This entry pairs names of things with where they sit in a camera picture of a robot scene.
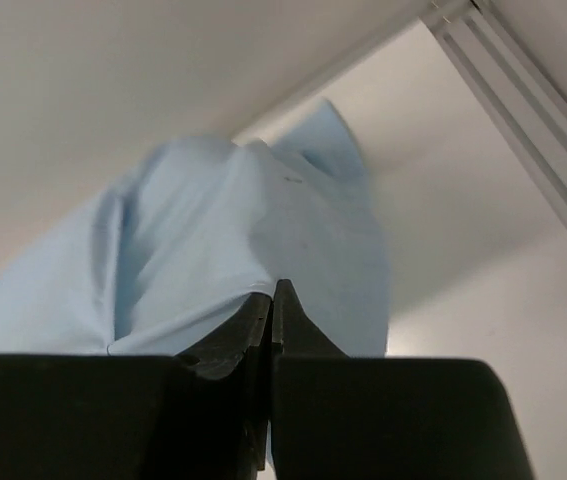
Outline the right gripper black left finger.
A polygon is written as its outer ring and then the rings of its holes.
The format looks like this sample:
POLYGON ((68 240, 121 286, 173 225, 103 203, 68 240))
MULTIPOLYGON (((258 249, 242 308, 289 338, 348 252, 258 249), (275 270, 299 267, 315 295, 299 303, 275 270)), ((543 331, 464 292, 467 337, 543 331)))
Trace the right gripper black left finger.
POLYGON ((0 354, 0 479, 253 479, 271 300, 174 356, 0 354))

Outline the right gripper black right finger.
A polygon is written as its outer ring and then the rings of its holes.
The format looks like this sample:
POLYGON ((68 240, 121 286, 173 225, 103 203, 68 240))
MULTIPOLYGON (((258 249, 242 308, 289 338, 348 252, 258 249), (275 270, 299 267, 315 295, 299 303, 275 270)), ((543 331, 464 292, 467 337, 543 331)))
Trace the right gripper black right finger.
POLYGON ((485 362, 356 358, 273 300, 271 449, 280 479, 530 479, 509 397, 485 362))

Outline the light blue pillowcase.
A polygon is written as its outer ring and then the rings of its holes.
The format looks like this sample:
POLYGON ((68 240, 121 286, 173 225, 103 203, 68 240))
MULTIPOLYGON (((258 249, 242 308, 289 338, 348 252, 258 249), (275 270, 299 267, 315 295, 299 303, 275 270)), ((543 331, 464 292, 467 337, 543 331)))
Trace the light blue pillowcase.
POLYGON ((281 279, 341 350, 384 354, 386 242, 328 102, 274 143, 165 144, 71 212, 0 274, 0 353, 173 355, 281 279))

